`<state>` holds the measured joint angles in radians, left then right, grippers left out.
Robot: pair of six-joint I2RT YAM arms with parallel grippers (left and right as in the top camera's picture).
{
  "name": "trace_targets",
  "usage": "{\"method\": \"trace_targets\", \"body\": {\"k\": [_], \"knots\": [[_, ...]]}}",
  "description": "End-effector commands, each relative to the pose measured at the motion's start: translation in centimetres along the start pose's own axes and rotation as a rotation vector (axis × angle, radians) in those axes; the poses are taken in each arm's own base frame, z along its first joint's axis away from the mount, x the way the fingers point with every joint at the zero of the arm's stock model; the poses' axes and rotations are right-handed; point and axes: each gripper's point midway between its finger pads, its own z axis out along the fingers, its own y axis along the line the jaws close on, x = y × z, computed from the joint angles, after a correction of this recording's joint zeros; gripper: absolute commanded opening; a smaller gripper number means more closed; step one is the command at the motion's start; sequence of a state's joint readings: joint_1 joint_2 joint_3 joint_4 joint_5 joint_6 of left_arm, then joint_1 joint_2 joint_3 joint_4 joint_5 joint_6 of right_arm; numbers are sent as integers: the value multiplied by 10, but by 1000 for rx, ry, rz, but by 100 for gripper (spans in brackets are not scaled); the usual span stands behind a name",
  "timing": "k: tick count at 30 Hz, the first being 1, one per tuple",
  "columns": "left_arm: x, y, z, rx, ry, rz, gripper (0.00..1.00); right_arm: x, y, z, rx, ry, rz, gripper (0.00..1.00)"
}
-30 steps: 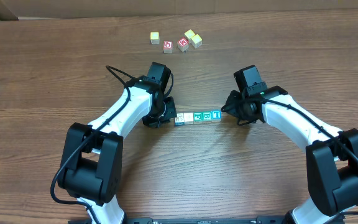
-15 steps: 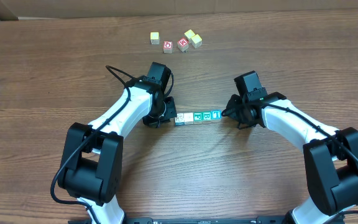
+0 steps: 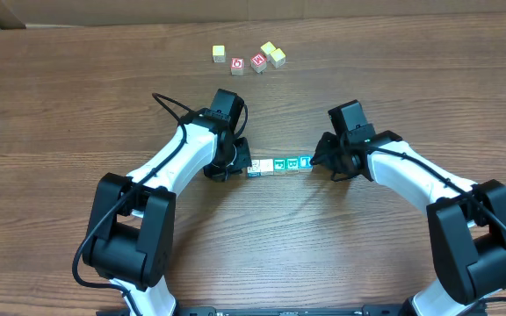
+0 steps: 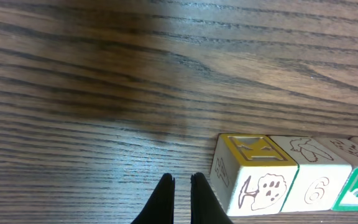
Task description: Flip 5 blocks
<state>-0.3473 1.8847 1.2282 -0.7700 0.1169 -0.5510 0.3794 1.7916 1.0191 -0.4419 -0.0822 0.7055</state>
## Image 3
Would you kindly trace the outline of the white block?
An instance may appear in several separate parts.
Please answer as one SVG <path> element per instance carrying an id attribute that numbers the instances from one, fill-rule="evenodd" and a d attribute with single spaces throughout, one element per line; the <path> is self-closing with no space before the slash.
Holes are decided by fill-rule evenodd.
<path id="1" fill-rule="evenodd" d="M 247 177 L 261 176 L 260 161 L 252 160 L 251 165 L 247 167 Z"/>
<path id="2" fill-rule="evenodd" d="M 259 161 L 259 169 L 262 176 L 272 176 L 274 174 L 274 162 L 272 159 L 263 159 Z"/>

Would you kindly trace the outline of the green block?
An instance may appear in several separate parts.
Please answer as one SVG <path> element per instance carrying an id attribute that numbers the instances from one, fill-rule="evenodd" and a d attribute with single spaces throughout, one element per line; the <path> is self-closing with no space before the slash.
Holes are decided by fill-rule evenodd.
<path id="1" fill-rule="evenodd" d="M 281 175 L 286 173 L 286 159 L 275 158 L 273 160 L 273 172 L 275 175 Z"/>

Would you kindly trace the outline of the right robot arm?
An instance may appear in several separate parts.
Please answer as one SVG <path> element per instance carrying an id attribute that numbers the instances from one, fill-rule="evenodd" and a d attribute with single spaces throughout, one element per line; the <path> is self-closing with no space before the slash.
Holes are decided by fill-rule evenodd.
<path id="1" fill-rule="evenodd" d="M 386 309 L 389 315 L 484 315 L 506 303 L 506 186 L 476 183 L 419 155 L 398 134 L 376 133 L 353 100 L 328 112 L 334 128 L 319 140 L 312 165 L 334 182 L 363 176 L 386 186 L 428 220 L 436 280 Z"/>

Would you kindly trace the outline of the green block letter B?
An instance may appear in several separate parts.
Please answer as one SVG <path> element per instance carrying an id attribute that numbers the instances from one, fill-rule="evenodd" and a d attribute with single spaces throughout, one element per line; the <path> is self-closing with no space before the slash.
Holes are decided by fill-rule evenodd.
<path id="1" fill-rule="evenodd" d="M 298 173 L 299 172 L 299 158 L 288 157 L 286 158 L 286 173 Z"/>

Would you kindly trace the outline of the blue block letter L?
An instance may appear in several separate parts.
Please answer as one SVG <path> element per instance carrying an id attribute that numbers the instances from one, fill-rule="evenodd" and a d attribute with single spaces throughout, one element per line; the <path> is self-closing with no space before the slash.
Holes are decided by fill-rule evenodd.
<path id="1" fill-rule="evenodd" d="M 311 163 L 312 157 L 309 155 L 302 155 L 299 157 L 299 172 L 311 172 L 313 165 Z"/>

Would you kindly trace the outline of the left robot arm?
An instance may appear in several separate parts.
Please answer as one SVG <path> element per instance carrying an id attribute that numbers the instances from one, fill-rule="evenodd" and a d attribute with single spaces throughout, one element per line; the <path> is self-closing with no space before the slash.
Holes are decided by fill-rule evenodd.
<path id="1" fill-rule="evenodd" d="M 98 183 L 84 240 L 72 262 L 83 287 L 119 291 L 119 315 L 174 315 L 177 300 L 165 280 L 173 246 L 177 197 L 198 172 L 225 182 L 252 162 L 242 137 L 248 108 L 219 89 L 211 105 L 177 117 L 173 138 L 125 176 Z"/>

